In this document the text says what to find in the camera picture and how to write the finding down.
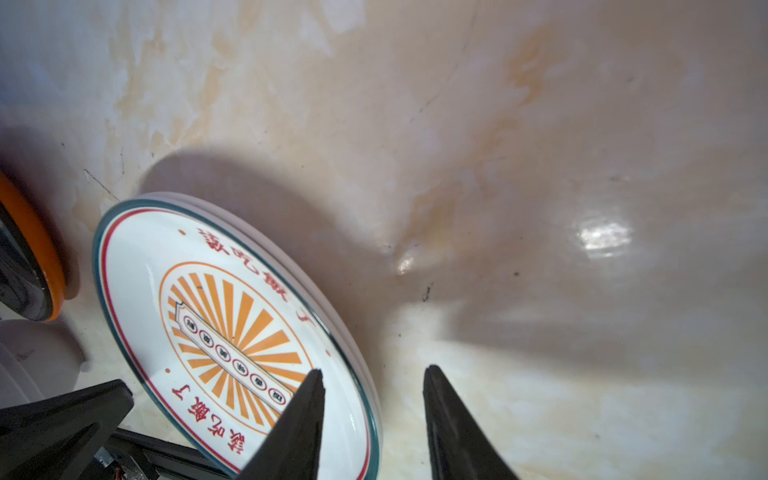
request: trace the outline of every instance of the orange stripe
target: orange stripe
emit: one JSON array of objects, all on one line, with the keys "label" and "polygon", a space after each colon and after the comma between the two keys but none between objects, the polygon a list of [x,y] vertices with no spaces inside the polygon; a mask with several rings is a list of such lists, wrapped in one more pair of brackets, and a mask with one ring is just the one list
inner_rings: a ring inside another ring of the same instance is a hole
[{"label": "orange stripe", "polygon": [[261,419],[261,415],[259,415],[259,410],[253,404],[253,393],[249,392],[245,388],[243,388],[243,390],[245,390],[245,400],[248,401],[250,410],[251,412],[253,412],[253,419],[256,420],[256,423],[258,423],[259,425],[264,425],[264,421]]},{"label": "orange stripe", "polygon": [[212,369],[208,370],[207,372],[205,372],[203,375],[199,376],[198,378],[200,380],[203,380],[203,383],[208,383],[216,375],[218,375],[219,372],[221,372],[221,371],[222,371],[222,368],[220,366],[216,365],[215,367],[213,367]]},{"label": "orange stripe", "polygon": [[195,313],[197,315],[202,316],[203,320],[208,322],[208,325],[213,325],[213,323],[210,321],[210,319],[205,316],[205,312],[203,311],[203,307],[200,305],[200,302],[197,301],[197,296],[194,294],[194,291],[192,291],[192,287],[190,286],[190,284],[187,283],[187,281],[184,279],[183,276],[180,276],[179,280],[177,280],[177,282],[179,283],[179,285],[181,285],[181,288],[183,288],[184,291],[187,292],[187,295],[189,295],[190,298],[192,299],[192,303],[194,303],[194,306],[196,308]]},{"label": "orange stripe", "polygon": [[192,367],[193,369],[199,369],[201,366],[210,366],[216,362],[214,362],[211,359],[193,359],[187,363],[189,363],[190,367]]},{"label": "orange stripe", "polygon": [[272,316],[267,313],[266,310],[261,310],[259,316],[256,317],[256,321],[253,322],[253,325],[250,326],[248,333],[246,333],[245,338],[243,338],[243,340],[240,341],[240,343],[237,345],[237,348],[242,350],[244,347],[248,346],[248,344],[253,342],[253,339],[255,339],[256,336],[264,329],[266,329],[270,323],[272,323]]},{"label": "orange stripe", "polygon": [[184,332],[182,332],[181,330],[179,330],[175,326],[172,326],[170,329],[173,330],[174,331],[174,335],[179,337],[180,339],[185,339],[185,340],[189,340],[190,339],[190,337],[184,335]]},{"label": "orange stripe", "polygon": [[270,424],[270,427],[275,426],[275,421],[272,420],[272,416],[267,411],[267,407],[264,406],[264,404],[261,402],[261,399],[259,397],[254,397],[256,399],[256,403],[259,404],[259,408],[261,409],[261,412],[264,414],[264,418],[266,419],[266,422]]},{"label": "orange stripe", "polygon": [[225,328],[228,328],[224,338],[228,339],[230,338],[229,332],[232,331],[232,283],[223,280],[222,283],[224,284],[224,309],[227,311],[227,326]]},{"label": "orange stripe", "polygon": [[254,362],[293,363],[296,365],[301,365],[301,358],[296,352],[273,353],[272,355],[252,355],[250,358]]},{"label": "orange stripe", "polygon": [[216,382],[216,385],[214,385],[214,389],[211,390],[215,396],[221,398],[221,391],[224,390],[224,383],[227,381],[227,377],[229,376],[229,373],[224,372],[224,374],[219,377],[218,382]]},{"label": "orange stripe", "polygon": [[170,287],[170,292],[172,294],[174,294],[176,296],[177,300],[178,300],[177,302],[174,302],[174,307],[176,306],[177,303],[183,303],[183,304],[185,304],[187,306],[191,306],[191,304],[189,302],[187,302],[187,298],[179,290],[179,287],[177,287],[175,285],[172,285]]},{"label": "orange stripe", "polygon": [[194,353],[195,355],[206,355],[206,353],[198,349],[196,346],[192,345],[179,345],[179,350],[181,350],[184,353]]},{"label": "orange stripe", "polygon": [[306,377],[306,374],[304,373],[291,372],[290,370],[278,369],[273,366],[266,366],[266,365],[259,365],[259,366],[265,369],[267,372],[272,373],[273,375],[282,376],[283,378],[286,378],[286,379],[296,380],[297,382],[303,382],[304,378]]},{"label": "orange stripe", "polygon": [[61,260],[51,242],[48,231],[22,192],[3,174],[0,174],[0,204],[4,211],[11,216],[15,226],[24,237],[32,251],[32,256],[36,260],[35,263],[42,270],[42,279],[48,286],[51,313],[48,318],[37,319],[53,320],[58,317],[61,312],[61,304],[64,302],[65,277],[61,268]]},{"label": "orange stripe", "polygon": [[240,312],[237,314],[237,329],[232,337],[232,341],[235,344],[240,341],[240,336],[243,335],[243,328],[245,328],[245,323],[248,321],[248,314],[252,306],[253,299],[243,292],[243,296],[240,298]]},{"label": "orange stripe", "polygon": [[258,353],[262,350],[271,349],[274,346],[283,345],[284,343],[288,343],[290,340],[288,339],[288,336],[285,334],[284,331],[280,330],[278,333],[273,333],[272,335],[268,336],[266,339],[258,342],[256,345],[250,346],[247,349],[243,350],[243,353],[246,355],[250,355],[251,353]]},{"label": "orange stripe", "polygon": [[235,382],[235,387],[237,388],[237,401],[240,404],[240,414],[244,416],[245,418],[249,419],[248,416],[248,407],[245,405],[245,399],[243,398],[243,389],[240,388],[240,382]]},{"label": "orange stripe", "polygon": [[224,328],[224,315],[221,314],[221,300],[219,300],[219,290],[216,288],[216,280],[214,276],[206,273],[205,283],[208,284],[208,291],[210,292],[210,301],[216,309],[216,318],[220,328]]},{"label": "orange stripe", "polygon": [[227,406],[231,409],[235,408],[235,385],[234,383],[237,383],[237,380],[235,380],[232,376],[230,376],[230,379],[227,381]]},{"label": "orange stripe", "polygon": [[203,290],[203,284],[200,283],[200,278],[197,276],[196,273],[190,273],[190,279],[192,279],[192,284],[197,289],[197,294],[200,295],[200,300],[203,300],[203,306],[205,306],[205,311],[208,312],[208,318],[211,319],[211,325],[215,329],[218,328],[218,320],[214,316],[214,311],[210,308],[210,303],[208,303],[208,295],[205,294],[205,290]]}]

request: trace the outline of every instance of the marble surface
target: marble surface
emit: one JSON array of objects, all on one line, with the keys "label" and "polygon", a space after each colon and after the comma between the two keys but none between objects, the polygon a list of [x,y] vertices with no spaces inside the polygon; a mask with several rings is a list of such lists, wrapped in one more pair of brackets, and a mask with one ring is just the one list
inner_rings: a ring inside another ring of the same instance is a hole
[{"label": "marble surface", "polygon": [[524,480],[768,475],[765,2],[4,2],[0,167],[54,231],[89,386],[185,443],[90,249],[140,192],[278,243],[346,321],[381,478],[439,364]]}]

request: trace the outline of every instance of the ceramic plate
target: ceramic plate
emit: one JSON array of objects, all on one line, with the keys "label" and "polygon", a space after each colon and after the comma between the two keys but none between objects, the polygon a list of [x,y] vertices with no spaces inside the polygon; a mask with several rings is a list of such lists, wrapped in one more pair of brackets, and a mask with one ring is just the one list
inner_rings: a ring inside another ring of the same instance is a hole
[{"label": "ceramic plate", "polygon": [[378,401],[327,300],[263,236],[282,261],[212,214],[215,207],[160,197],[118,204],[94,240],[102,307],[150,395],[236,474],[319,368],[326,387],[319,478],[375,478]]}]

